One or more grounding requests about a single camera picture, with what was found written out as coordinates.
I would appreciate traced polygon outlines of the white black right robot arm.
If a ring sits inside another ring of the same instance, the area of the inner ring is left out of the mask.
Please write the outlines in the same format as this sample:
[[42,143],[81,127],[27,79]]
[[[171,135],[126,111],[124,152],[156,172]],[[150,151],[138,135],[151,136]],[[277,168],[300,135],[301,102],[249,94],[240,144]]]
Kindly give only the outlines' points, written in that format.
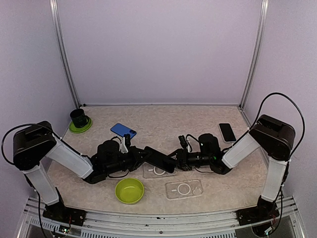
[[225,175],[239,163],[253,154],[262,151],[267,154],[267,174],[256,206],[240,209],[240,221],[252,222],[278,216],[276,201],[287,176],[289,160],[295,139],[295,129],[278,119],[261,115],[232,146],[221,149],[218,139],[210,133],[199,136],[199,152],[190,152],[184,136],[179,140],[182,147],[170,153],[175,166],[188,171],[196,166],[209,166],[218,175]]

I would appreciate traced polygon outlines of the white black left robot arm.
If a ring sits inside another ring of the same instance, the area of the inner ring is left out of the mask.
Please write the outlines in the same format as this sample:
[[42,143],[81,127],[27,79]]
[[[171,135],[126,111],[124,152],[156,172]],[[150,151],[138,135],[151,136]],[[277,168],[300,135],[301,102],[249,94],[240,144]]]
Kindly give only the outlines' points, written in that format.
[[97,184],[113,173],[136,170],[152,154],[130,146],[129,137],[125,136],[121,144],[105,141],[98,146],[97,153],[89,157],[59,138],[48,121],[20,125],[17,129],[13,136],[13,163],[44,201],[43,216],[56,221],[66,222],[74,213],[85,216],[85,211],[65,206],[60,192],[47,176],[41,162],[43,158],[59,163],[89,184]]

